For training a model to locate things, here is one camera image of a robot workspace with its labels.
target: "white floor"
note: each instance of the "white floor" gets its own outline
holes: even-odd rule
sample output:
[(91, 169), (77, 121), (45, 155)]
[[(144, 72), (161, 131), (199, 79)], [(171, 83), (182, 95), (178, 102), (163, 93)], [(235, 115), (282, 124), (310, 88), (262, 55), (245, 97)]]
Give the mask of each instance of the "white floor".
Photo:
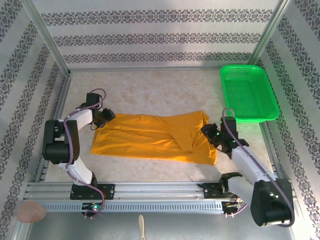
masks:
[[(173, 116), (204, 110), (211, 123), (220, 121), (225, 99), (218, 70), (76, 72), (72, 76), (63, 117), (86, 100), (86, 93), (104, 88), (103, 106), (115, 113)], [(258, 158), (271, 170), (257, 123), (237, 125)], [(167, 160), (90, 154), (94, 132), (79, 132), (80, 157), (99, 182), (212, 181), (223, 173), (241, 172), (226, 155), (218, 153), (215, 166)], [(65, 170), (49, 164), (46, 182), (71, 182)]]

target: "green basket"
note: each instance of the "green basket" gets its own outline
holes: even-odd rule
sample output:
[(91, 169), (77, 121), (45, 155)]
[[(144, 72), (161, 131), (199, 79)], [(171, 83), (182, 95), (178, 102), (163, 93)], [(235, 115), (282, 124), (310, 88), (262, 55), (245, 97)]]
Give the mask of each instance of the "green basket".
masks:
[(279, 116), (275, 95), (261, 67), (226, 65), (220, 69), (220, 77), (226, 105), (234, 110), (237, 123), (262, 123)]

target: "orange cloth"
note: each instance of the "orange cloth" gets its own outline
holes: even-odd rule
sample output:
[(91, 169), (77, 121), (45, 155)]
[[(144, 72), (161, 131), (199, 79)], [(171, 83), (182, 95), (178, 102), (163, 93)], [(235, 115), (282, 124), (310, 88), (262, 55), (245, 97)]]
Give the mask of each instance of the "orange cloth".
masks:
[(214, 165), (217, 150), (201, 132), (208, 119), (203, 111), (176, 116), (117, 114), (95, 131), (91, 153)]

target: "patterned wallpaper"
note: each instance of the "patterned wallpaper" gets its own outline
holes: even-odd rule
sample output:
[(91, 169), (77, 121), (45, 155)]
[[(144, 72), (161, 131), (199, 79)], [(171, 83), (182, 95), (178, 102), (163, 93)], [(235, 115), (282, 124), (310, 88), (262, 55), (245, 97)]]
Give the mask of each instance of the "patterned wallpaper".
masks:
[(8, 239), (65, 77), (19, 0), (0, 2), (0, 240)]
[(268, 74), (280, 108), (268, 130), (312, 239), (320, 239), (319, 19), (319, 1), (293, 0), (258, 63)]
[(68, 67), (247, 63), (278, 0), (35, 0)]

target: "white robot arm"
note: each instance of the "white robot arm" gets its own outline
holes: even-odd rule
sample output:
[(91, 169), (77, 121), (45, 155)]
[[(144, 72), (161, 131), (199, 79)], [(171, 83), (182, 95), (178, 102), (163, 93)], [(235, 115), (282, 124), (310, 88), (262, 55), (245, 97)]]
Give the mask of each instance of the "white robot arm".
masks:
[(115, 118), (115, 114), (110, 109), (105, 108), (102, 110), (101, 105), (85, 109), (87, 106), (99, 103), (100, 98), (101, 96), (97, 93), (87, 93), (86, 102), (78, 107), (77, 112), (72, 114), (66, 121), (72, 139), (73, 158), (71, 164), (69, 164), (70, 143), (65, 134), (64, 120), (48, 120), (45, 123), (42, 147), (44, 159), (69, 171), (69, 173), (77, 179), (73, 180), (73, 182), (78, 186), (83, 186), (82, 183), (96, 185), (94, 182), (97, 181), (93, 172), (87, 169), (79, 156), (80, 143), (78, 131), (85, 125), (92, 123), (97, 127), (102, 127)]
[(290, 227), (295, 219), (290, 182), (270, 172), (254, 155), (249, 144), (238, 139), (234, 117), (222, 117), (220, 123), (220, 129), (216, 124), (206, 124), (201, 131), (216, 148), (221, 145), (221, 152), (227, 154), (246, 176), (245, 179), (239, 172), (222, 174), (220, 191), (241, 198), (250, 207), (258, 226)]

